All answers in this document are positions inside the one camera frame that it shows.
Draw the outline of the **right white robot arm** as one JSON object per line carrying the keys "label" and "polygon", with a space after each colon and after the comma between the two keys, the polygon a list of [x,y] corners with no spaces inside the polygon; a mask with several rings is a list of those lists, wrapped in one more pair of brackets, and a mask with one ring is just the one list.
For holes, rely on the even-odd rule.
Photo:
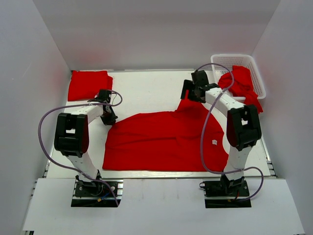
{"label": "right white robot arm", "polygon": [[[181,98],[211,104],[201,131],[202,166],[213,174],[220,174],[222,192],[233,195],[244,182],[247,157],[262,135],[258,110],[255,105],[236,101],[225,93],[225,89],[210,83],[203,70],[194,71],[191,77],[191,80],[184,80]],[[226,137],[230,144],[228,160],[222,172],[208,169],[204,162],[204,133],[213,108],[217,108],[226,117]]]}

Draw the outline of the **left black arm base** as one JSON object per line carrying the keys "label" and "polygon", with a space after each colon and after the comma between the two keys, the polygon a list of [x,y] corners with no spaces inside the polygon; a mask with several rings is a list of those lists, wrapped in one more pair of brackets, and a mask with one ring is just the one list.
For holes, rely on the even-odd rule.
{"label": "left black arm base", "polygon": [[73,208],[117,208],[123,192],[123,180],[108,180],[107,185],[83,181],[77,175],[71,200]]}

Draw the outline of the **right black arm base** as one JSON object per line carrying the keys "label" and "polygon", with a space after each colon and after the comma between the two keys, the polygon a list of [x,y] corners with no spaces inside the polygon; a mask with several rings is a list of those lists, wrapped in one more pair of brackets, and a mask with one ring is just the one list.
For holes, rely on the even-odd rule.
{"label": "right black arm base", "polygon": [[199,187],[204,191],[206,209],[251,208],[249,189],[244,177],[228,180],[222,175],[220,180],[202,181]]}

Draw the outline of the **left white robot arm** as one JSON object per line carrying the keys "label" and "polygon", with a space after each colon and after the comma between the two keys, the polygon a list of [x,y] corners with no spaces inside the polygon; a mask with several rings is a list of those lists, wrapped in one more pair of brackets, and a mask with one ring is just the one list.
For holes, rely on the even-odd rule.
{"label": "left white robot arm", "polygon": [[88,153],[89,124],[97,118],[101,118],[104,125],[116,123],[117,115],[111,104],[113,93],[112,90],[100,90],[88,105],[71,113],[60,113],[57,117],[54,148],[66,156],[88,181],[86,188],[92,195],[99,195],[103,191],[103,183]]}

